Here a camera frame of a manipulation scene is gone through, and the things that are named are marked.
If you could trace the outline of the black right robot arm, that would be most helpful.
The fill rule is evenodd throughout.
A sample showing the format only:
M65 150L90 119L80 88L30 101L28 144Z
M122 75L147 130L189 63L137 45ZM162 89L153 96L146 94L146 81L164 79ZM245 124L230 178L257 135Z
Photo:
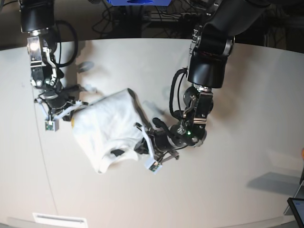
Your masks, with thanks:
M28 34L27 50L30 59L30 83L39 91L34 99L44 115L47 131L57 131L59 120L70 122L73 113L87 102L77 100L71 94L79 91L79 85L65 87L63 67L71 65L78 53L78 35L73 26L64 20L55 20L53 0L21 0L21 31ZM56 60L56 50L61 50L61 35L58 25L67 26L74 38L74 52L71 58L60 63Z

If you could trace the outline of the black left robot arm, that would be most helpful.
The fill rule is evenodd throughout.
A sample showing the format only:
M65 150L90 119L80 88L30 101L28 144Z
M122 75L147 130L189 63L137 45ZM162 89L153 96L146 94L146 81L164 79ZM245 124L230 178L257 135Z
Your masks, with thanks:
M202 16L194 27L188 65L171 82L169 111L175 124L154 118L153 127L144 125L135 109L137 95L127 88L74 114L73 133L80 146L93 155L132 151L160 157L201 145L214 105L213 89L223 85L235 36L246 31L269 4L267 0L223 0L212 15Z

